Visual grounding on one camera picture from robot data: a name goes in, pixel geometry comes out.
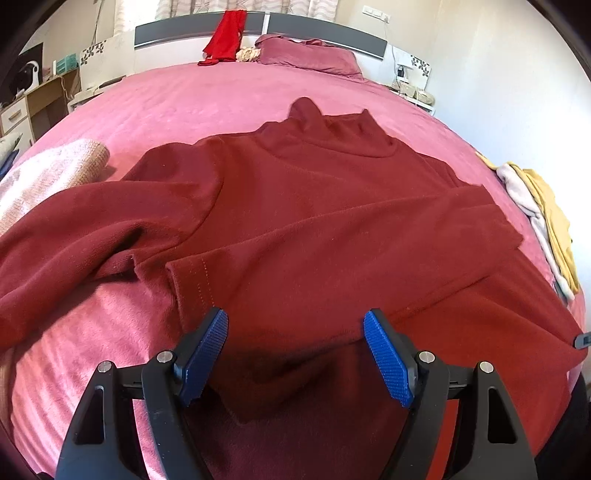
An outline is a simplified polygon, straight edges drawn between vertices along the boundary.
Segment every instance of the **window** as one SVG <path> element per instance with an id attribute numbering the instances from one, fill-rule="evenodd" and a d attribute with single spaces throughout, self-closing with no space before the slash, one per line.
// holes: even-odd
<path id="1" fill-rule="evenodd" d="M 138 25 L 153 22 L 159 3 L 160 0 L 116 0 L 113 33 L 117 35 L 133 30 Z"/>

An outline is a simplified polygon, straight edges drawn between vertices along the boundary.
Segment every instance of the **cushion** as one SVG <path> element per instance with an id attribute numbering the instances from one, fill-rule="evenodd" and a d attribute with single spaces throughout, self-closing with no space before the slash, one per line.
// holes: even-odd
<path id="1" fill-rule="evenodd" d="M 0 167 L 6 163 L 8 156 L 20 141 L 22 134 L 12 132 L 0 138 Z"/>
<path id="2" fill-rule="evenodd" d="M 362 79 L 363 75 L 353 52 L 334 47 L 322 40 L 296 42 L 281 35 L 262 35 L 255 43 L 261 49 L 258 62 L 265 65 L 286 65 Z"/>
<path id="3" fill-rule="evenodd" d="M 6 162 L 4 162 L 4 165 L 2 165 L 2 167 L 0 167 L 0 180 L 2 180 L 6 174 L 8 173 L 8 171 L 12 168 L 12 164 L 14 163 L 14 159 L 17 157 L 19 153 L 19 149 L 16 150 L 12 150 L 7 158 L 6 158 Z"/>

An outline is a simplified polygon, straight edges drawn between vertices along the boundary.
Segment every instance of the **red sweater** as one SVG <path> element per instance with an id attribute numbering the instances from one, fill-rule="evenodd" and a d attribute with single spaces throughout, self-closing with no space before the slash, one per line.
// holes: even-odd
<path id="1" fill-rule="evenodd" d="M 448 363 L 492 362 L 537 452 L 584 352 L 520 242 L 483 187 L 367 111 L 322 116 L 300 99 L 284 122 L 163 145 L 124 180 L 26 215 L 0 239 L 0 351 L 81 282 L 134 274 L 160 305 L 146 322 L 174 341 L 213 304 L 228 312 L 212 389 L 188 412 L 216 479 L 368 480 L 405 418 L 363 340 L 380 307 Z"/>

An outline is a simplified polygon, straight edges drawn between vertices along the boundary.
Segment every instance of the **screw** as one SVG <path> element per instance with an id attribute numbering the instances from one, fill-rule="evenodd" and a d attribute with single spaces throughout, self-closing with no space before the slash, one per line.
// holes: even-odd
<path id="1" fill-rule="evenodd" d="M 158 360 L 158 362 L 160 362 L 161 364 L 165 364 L 166 362 L 170 362 L 172 359 L 173 359 L 173 353 L 169 352 L 168 350 L 165 350 L 164 352 L 160 352 L 156 356 L 156 360 Z"/>
<path id="2" fill-rule="evenodd" d="M 96 367 L 96 369 L 100 372 L 100 373 L 105 373 L 108 372 L 109 370 L 111 370 L 111 367 L 113 366 L 113 364 L 111 362 L 109 362 L 108 360 L 105 360 L 104 362 L 99 363 L 99 366 Z"/>
<path id="3" fill-rule="evenodd" d="M 490 362 L 480 362 L 480 370 L 482 370 L 486 374 L 490 374 L 493 372 L 495 367 L 492 366 Z"/>
<path id="4" fill-rule="evenodd" d="M 435 361 L 435 355 L 427 351 L 421 352 L 420 354 L 418 354 L 418 357 L 421 362 L 425 362 L 426 364 L 430 364 Z"/>

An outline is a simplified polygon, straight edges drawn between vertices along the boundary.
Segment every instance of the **gray headboard panel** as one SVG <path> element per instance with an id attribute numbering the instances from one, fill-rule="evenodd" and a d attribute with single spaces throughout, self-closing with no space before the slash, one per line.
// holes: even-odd
<path id="1" fill-rule="evenodd" d="M 135 29 L 135 48 L 182 38 L 212 35 L 222 16 L 222 12 L 182 15 L 139 25 Z M 260 35 L 264 19 L 263 12 L 248 12 L 244 34 Z M 320 38 L 327 43 L 365 53 L 380 60 L 384 58 L 387 45 L 385 40 L 354 28 L 299 15 L 270 14 L 267 33 L 302 40 Z"/>
<path id="2" fill-rule="evenodd" d="M 384 58 L 388 44 L 382 38 L 354 28 L 299 15 L 271 14 L 267 33 L 279 33 L 302 40 L 319 38 L 327 43 L 370 54 L 379 59 Z"/>
<path id="3" fill-rule="evenodd" d="M 135 29 L 135 48 L 181 38 L 212 35 L 220 23 L 222 15 L 222 12 L 182 15 L 139 25 Z M 244 34 L 260 35 L 264 18 L 263 12 L 248 12 Z"/>

